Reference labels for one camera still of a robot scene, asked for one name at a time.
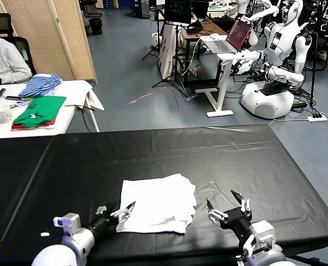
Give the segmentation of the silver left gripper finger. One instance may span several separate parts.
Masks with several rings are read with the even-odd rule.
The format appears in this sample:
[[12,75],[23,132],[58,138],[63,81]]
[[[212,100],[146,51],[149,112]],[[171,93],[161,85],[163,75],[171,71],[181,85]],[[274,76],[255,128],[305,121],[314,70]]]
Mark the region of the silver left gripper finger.
[[97,216],[111,216],[114,212],[114,208],[116,207],[116,203],[108,204],[105,206],[99,206],[96,210]]
[[111,213],[110,220],[114,223],[122,223],[122,222],[126,221],[130,217],[135,204],[136,204],[136,202],[133,201],[127,207],[125,207],[123,209],[119,209],[119,210]]

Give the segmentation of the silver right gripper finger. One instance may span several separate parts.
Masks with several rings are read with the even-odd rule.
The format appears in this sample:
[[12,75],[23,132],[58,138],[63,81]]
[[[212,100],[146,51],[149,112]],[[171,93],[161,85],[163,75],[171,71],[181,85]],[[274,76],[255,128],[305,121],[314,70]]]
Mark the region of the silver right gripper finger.
[[206,203],[208,208],[208,217],[214,224],[220,226],[221,222],[228,219],[228,214],[215,209],[208,199],[206,199]]
[[234,190],[231,190],[231,193],[233,197],[237,200],[237,202],[240,204],[240,211],[242,213],[250,212],[250,199],[244,198],[241,193],[238,193]]

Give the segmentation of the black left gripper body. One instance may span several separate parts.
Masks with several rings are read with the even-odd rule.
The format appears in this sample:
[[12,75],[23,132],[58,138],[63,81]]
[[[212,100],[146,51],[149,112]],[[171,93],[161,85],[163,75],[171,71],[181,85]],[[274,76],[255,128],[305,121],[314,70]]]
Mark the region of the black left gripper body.
[[95,239],[100,239],[109,227],[116,226],[118,223],[119,219],[116,216],[102,214],[95,216],[86,228],[93,234]]

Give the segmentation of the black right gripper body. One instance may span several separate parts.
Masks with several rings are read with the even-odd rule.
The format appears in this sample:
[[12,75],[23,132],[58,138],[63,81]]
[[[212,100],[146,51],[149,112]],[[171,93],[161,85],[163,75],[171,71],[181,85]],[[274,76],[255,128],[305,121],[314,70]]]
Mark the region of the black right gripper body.
[[252,234],[250,229],[252,212],[242,212],[241,208],[236,207],[225,211],[225,214],[228,217],[221,220],[221,229],[232,230],[240,242],[245,242]]

